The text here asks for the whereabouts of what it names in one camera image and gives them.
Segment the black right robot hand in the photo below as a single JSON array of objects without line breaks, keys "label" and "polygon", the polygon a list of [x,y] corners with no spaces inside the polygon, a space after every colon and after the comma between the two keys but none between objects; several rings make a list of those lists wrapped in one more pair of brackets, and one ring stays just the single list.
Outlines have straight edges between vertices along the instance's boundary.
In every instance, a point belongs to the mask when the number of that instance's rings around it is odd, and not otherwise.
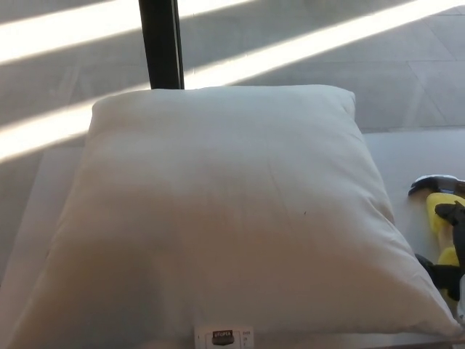
[{"label": "black right robot hand", "polygon": [[451,232],[451,245],[442,251],[445,263],[434,264],[427,258],[416,254],[417,260],[427,271],[433,284],[446,291],[453,301],[461,299],[461,279],[464,276],[464,205],[459,201],[453,204],[438,204],[434,213],[446,222],[446,232]]}]

